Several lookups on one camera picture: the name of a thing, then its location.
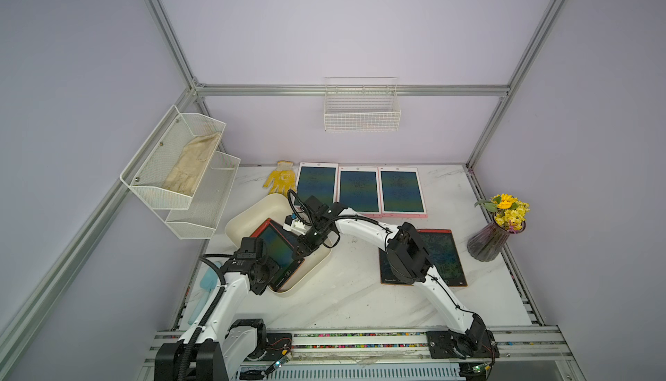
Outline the dark red tablet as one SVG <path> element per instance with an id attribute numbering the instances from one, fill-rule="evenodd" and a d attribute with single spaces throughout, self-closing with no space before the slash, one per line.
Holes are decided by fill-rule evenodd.
<path id="1" fill-rule="evenodd" d="M 279 271 L 271 280 L 270 288 L 276 293 L 284 292 L 285 286 L 304 262 L 303 259 L 294 258 L 297 237 L 284 230 L 271 218 L 266 219 L 255 229 L 251 237 L 260 238 L 265 242 L 265 252 L 279 266 Z"/>
<path id="2" fill-rule="evenodd" d="M 387 254 L 381 249 L 378 250 L 378 254 L 381 283 L 383 285 L 404 286 L 405 283 L 395 276 Z"/>
<path id="3" fill-rule="evenodd" d="M 440 277 L 450 287 L 466 287 L 468 281 L 464 273 L 453 233 L 450 229 L 418 229 L 431 262 Z"/>

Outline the beige storage tray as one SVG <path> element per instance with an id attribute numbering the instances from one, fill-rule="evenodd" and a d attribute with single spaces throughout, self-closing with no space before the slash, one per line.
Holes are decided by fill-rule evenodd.
<path id="1" fill-rule="evenodd" d="M 297 239 L 282 228 L 284 219 L 291 213 L 285 197 L 267 195 L 225 226 L 225 234 L 237 247 L 246 237 L 260 238 L 265 242 L 268 256 L 280 266 L 270 289 L 283 296 L 296 292 L 297 287 L 312 277 L 331 254 L 326 247 L 319 247 L 300 261 L 293 259 Z"/>

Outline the pink white writing tablet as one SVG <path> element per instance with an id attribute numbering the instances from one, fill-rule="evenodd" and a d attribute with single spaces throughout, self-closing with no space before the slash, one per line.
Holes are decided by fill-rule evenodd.
<path id="1" fill-rule="evenodd" d="M 314 196 L 326 205 L 335 201 L 338 164 L 301 162 L 298 168 L 297 195 L 302 201 Z"/>

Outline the dark red bottom tablet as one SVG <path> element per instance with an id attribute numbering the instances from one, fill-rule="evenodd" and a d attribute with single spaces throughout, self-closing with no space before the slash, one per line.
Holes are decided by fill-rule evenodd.
<path id="1" fill-rule="evenodd" d="M 464 273 L 453 233 L 450 229 L 418 229 L 431 262 L 440 277 L 450 287 L 466 287 L 468 281 Z"/>

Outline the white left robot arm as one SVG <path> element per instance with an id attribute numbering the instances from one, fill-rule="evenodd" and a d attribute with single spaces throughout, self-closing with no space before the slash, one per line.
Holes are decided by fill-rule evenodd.
<path id="1" fill-rule="evenodd" d="M 279 271 L 265 242 L 244 238 L 234 253 L 203 254 L 199 261 L 215 272 L 217 284 L 194 325 L 157 351 L 155 380 L 229 380 L 265 345 L 260 323 L 234 320 L 246 296 L 263 294 Z"/>

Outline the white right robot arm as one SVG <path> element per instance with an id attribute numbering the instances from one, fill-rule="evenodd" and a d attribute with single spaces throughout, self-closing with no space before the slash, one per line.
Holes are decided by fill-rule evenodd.
<path id="1" fill-rule="evenodd" d="M 463 306 L 446 285 L 420 233 L 411 223 L 391 225 L 359 214 L 340 202 L 327 206 L 314 196 L 303 201 L 293 190 L 288 191 L 287 200 L 292 215 L 286 226 L 298 233 L 295 259 L 308 257 L 321 247 L 336 247 L 326 243 L 331 235 L 338 238 L 348 235 L 368 242 L 385 252 L 398 280 L 421 290 L 442 315 L 452 355 L 461 359 L 475 358 L 481 353 L 489 353 L 492 359 L 498 357 L 491 332 L 482 317 Z"/>

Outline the light blue object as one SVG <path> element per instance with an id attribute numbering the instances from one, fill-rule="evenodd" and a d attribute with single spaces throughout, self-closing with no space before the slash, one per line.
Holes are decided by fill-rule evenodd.
<path id="1" fill-rule="evenodd" d="M 199 291 L 194 294 L 194 300 L 196 303 L 187 322 L 189 325 L 193 325 L 199 318 L 199 315 L 201 315 L 210 295 L 218 285 L 218 281 L 219 279 L 215 271 L 208 269 L 199 282 Z"/>

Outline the yellow work glove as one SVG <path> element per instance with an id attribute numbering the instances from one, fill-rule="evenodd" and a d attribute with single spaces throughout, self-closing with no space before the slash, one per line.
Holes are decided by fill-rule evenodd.
<path id="1" fill-rule="evenodd" d="M 290 190 L 296 190 L 297 175 L 294 163 L 291 161 L 279 161 L 276 169 L 270 172 L 263 185 L 270 194 L 279 194 L 287 197 Z"/>

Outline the beige glove in shelf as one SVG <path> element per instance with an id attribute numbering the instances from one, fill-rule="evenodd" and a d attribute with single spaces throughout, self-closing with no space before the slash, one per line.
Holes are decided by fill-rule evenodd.
<path id="1" fill-rule="evenodd" d="M 163 188 L 177 194 L 194 196 L 221 137 L 220 132 L 196 136 L 186 144 L 166 177 Z"/>

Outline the white mesh two-tier shelf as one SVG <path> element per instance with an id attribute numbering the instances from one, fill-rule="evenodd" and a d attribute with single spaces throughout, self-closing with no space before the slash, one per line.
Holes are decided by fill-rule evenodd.
<path id="1" fill-rule="evenodd" d="M 173 106 L 120 181 L 181 240 L 216 233 L 240 159 L 222 150 L 225 123 Z"/>

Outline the purple glass vase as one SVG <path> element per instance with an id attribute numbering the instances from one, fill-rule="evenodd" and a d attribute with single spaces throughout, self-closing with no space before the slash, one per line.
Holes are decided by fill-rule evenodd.
<path id="1" fill-rule="evenodd" d="M 493 261 L 501 253 L 509 237 L 522 233 L 526 227 L 527 223 L 523 221 L 520 229 L 504 229 L 495 221 L 492 221 L 469 238 L 467 243 L 468 253 L 477 261 Z"/>

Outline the yellow flower bouquet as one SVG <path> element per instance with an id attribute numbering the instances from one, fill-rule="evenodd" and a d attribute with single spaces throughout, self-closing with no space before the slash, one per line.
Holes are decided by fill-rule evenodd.
<path id="1" fill-rule="evenodd" d="M 526 216 L 531 211 L 529 203 L 508 194 L 478 201 L 475 206 L 481 206 L 490 214 L 494 225 L 511 234 L 519 234 L 525 230 Z"/>

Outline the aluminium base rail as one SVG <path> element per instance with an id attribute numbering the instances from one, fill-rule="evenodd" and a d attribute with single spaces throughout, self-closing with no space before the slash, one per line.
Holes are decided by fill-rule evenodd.
<path id="1" fill-rule="evenodd" d="M 435 361 L 428 338 L 434 327 L 356 328 L 350 330 L 288 330 L 268 333 L 269 349 L 260 360 L 247 365 L 270 364 L 282 357 L 282 346 L 291 348 L 292 365 L 393 364 Z M 468 363 L 482 361 L 573 361 L 573 353 L 558 327 L 492 327 L 494 354 L 482 347 Z"/>

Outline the aluminium frame profiles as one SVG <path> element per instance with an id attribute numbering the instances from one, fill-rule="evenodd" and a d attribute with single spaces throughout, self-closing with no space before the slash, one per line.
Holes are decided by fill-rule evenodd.
<path id="1" fill-rule="evenodd" d="M 168 20 L 161 0 L 145 0 L 151 15 L 158 26 L 161 36 L 176 64 L 182 71 L 187 87 L 179 96 L 176 107 L 185 109 L 195 103 L 201 110 L 206 110 L 203 99 L 206 96 L 327 96 L 329 91 L 322 84 L 311 85 L 261 85 L 261 84 L 196 84 L 194 74 L 176 38 L 173 26 Z M 472 170 L 490 142 L 513 102 L 527 73 L 532 68 L 546 39 L 551 34 L 562 9 L 568 0 L 550 0 L 543 17 L 539 21 L 532 38 L 525 49 L 510 81 L 506 85 L 491 84 L 404 84 L 394 88 L 379 84 L 340 84 L 333 88 L 335 96 L 359 98 L 364 92 L 372 95 L 387 96 L 390 92 L 397 96 L 497 96 L 499 103 L 495 107 L 486 127 L 475 144 L 465 163 Z M 6 379 L 14 372 L 20 359 L 33 343 L 46 320 L 52 315 L 54 307 L 62 299 L 75 278 L 95 251 L 107 229 L 114 221 L 121 205 L 128 197 L 129 187 L 123 179 L 117 179 L 104 196 L 98 207 L 77 232 L 71 243 L 63 251 L 54 266 L 46 273 L 35 291 L 19 309 L 15 318 L 1 335 L 1 377 Z"/>

